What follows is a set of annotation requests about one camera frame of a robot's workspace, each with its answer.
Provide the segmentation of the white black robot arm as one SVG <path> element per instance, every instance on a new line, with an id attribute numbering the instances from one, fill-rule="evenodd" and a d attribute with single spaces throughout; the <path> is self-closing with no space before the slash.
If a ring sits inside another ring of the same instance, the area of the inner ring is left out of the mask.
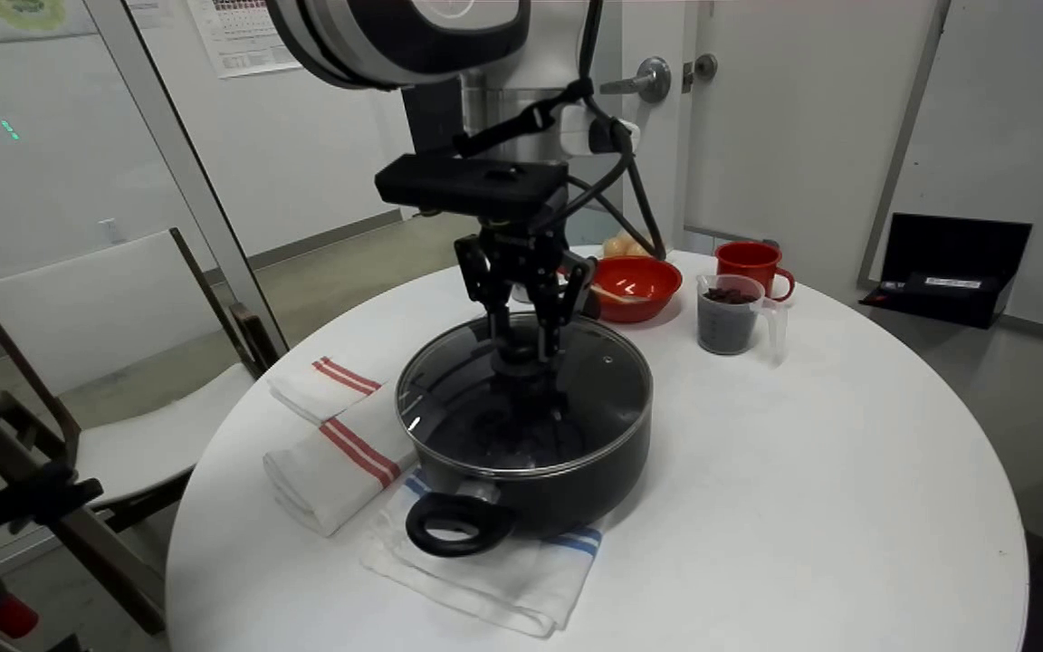
<path id="1" fill-rule="evenodd" d="M 388 164 L 382 198 L 465 213 L 457 244 L 465 295 L 496 349 L 548 361 L 579 312 L 587 269 L 564 220 L 604 181 L 567 192 L 567 160 L 630 156 L 630 132 L 597 106 L 595 50 L 604 0 L 265 0 L 281 48 L 323 82 L 398 90 L 409 132 L 429 132 Z"/>

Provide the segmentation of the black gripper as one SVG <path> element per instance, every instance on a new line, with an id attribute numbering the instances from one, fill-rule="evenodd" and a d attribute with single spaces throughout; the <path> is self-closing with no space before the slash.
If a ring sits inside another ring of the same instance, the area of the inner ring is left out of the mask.
<path id="1" fill-rule="evenodd" d="M 510 337 L 505 298 L 526 290 L 540 321 L 540 355 L 558 352 L 562 329 L 583 312 L 595 262 L 567 256 L 558 228 L 529 228 L 526 220 L 482 220 L 465 240 L 451 244 L 465 298 L 490 314 L 491 337 Z"/>

